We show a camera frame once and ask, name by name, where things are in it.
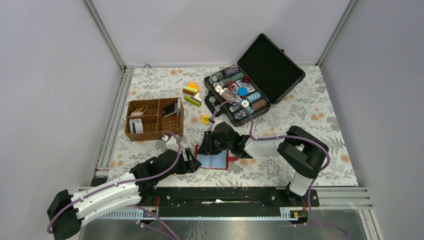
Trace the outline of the red card holder wallet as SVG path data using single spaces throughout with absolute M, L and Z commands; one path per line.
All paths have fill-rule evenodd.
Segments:
M 195 146 L 194 157 L 201 163 L 201 168 L 214 170 L 227 170 L 230 162 L 236 162 L 238 157 L 227 151 L 222 151 L 217 155 L 199 154 L 199 145 Z

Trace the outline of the black VIP card stack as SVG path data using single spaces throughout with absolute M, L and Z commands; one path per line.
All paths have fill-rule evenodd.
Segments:
M 162 109 L 162 117 L 167 118 L 172 115 L 176 115 L 177 117 L 179 117 L 180 112 L 181 112 L 181 99 L 178 98 L 175 103 L 171 103 Z

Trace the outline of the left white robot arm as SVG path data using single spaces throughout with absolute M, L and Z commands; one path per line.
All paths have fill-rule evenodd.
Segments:
M 170 175 L 196 172 L 201 163 L 189 148 L 181 146 L 181 138 L 170 131 L 162 137 L 172 142 L 163 153 L 138 163 L 120 177 L 97 187 L 70 193 L 58 192 L 47 208 L 47 233 L 56 240 L 67 240 L 83 226 L 122 207 L 155 200 L 155 186 Z

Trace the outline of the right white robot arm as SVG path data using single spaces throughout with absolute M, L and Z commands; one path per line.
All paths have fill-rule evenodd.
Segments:
M 223 151 L 239 159 L 282 157 L 294 169 L 286 193 L 287 201 L 293 206 L 307 199 L 309 187 L 331 160 L 329 148 L 323 142 L 295 125 L 284 135 L 254 137 L 239 134 L 225 122 L 216 122 L 211 131 L 204 133 L 197 154 L 211 156 Z

